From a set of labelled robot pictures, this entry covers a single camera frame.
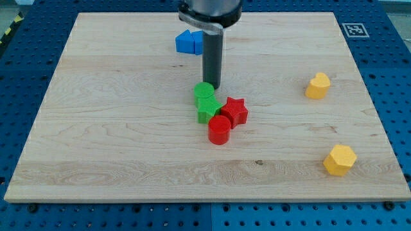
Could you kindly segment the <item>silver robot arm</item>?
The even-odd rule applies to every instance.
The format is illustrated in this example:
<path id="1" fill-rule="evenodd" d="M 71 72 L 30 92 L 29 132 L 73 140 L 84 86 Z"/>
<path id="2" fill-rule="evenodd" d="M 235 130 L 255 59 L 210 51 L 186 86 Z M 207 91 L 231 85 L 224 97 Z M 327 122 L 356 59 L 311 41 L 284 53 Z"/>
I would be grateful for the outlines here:
<path id="1" fill-rule="evenodd" d="M 242 7 L 242 0 L 184 0 L 178 7 L 179 19 L 210 35 L 223 35 L 239 21 Z"/>

